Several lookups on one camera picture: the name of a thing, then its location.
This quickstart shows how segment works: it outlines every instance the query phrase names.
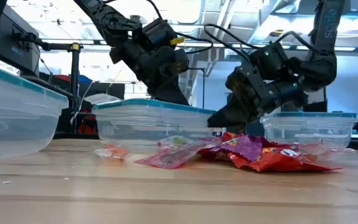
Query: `ceiling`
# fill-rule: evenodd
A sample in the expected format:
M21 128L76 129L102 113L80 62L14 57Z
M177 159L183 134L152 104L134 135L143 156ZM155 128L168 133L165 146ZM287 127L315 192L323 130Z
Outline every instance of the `ceiling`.
M318 0L154 0L162 16L168 19L172 27L179 32L209 38L202 31L202 25L213 23L254 44L267 44L276 39L277 37L271 37L269 34L280 29L294 30L307 40L308 33L313 28L314 8L317 2ZM90 18L74 1L8 0L8 5L35 27L40 32L41 38L81 39L83 42L102 39ZM144 24L157 18L152 6L144 0L118 0L109 5L126 17L142 16L141 21ZM346 0L344 15L338 30L337 46L358 47L358 0ZM223 32L213 28L211 32L225 42L236 43L232 37ZM285 38L282 44L300 45L292 37ZM123 63L116 65L118 68L113 68L106 55L109 51L108 47L91 46L87 50L89 53L97 50L99 54L93 53L83 57L86 60L81 61L82 71L86 71L88 73L86 75L91 78L98 77L95 79L100 80L136 81L134 74ZM215 50L195 55L192 58L192 65L199 66L200 62L204 62L203 65L211 67L212 62L217 60L215 67L212 66L214 69L209 69L214 73L222 73L220 71L233 68L233 63L224 62L224 57L220 57L222 52L213 51ZM49 67L53 67L54 65L50 65L53 63L63 67L70 65L69 61L63 63L64 59L58 62L56 55L43 54L42 57L45 57L44 60ZM180 78L181 88L188 96L195 74L196 72L187 72Z

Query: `plastic container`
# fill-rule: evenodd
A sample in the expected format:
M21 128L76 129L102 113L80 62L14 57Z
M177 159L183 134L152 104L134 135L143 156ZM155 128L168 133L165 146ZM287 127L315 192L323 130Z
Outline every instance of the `plastic container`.
M156 152L159 140L212 137L220 129L207 128L215 112L156 100L131 99L95 105L99 137L131 152Z
M345 148L350 143L354 113L282 112L260 119L265 137L278 143L324 144Z
M0 159L51 141L67 97L0 70Z

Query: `plastic wrapper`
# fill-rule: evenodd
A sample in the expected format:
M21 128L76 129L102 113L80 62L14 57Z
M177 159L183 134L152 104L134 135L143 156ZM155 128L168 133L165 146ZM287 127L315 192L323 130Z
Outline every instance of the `plastic wrapper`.
M109 141L102 141L94 153L100 157L127 159L131 156L128 149Z
M156 155L136 161L139 164L174 169L196 154L210 160L230 161L237 168L258 172L325 172L340 169L326 166L324 160L346 149L323 145L276 144L263 137L224 133L219 138L203 138L186 144L174 138L158 143L162 150Z

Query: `red candy wrapper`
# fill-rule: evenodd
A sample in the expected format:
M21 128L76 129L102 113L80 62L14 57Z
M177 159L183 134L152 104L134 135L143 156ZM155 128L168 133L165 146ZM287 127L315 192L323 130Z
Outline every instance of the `red candy wrapper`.
M136 161L139 164L174 169L199 154L211 160L231 161L237 168L258 172L325 172L340 169L322 165L322 158L344 149L322 145L275 144L263 137L224 133L219 138L204 138L181 146L164 145L156 155Z

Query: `desk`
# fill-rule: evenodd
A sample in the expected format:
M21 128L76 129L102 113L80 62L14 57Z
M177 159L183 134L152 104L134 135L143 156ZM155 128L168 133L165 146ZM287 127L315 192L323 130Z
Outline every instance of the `desk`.
M60 139L0 160L0 224L358 223L358 153L327 174L258 174L197 159L164 170Z

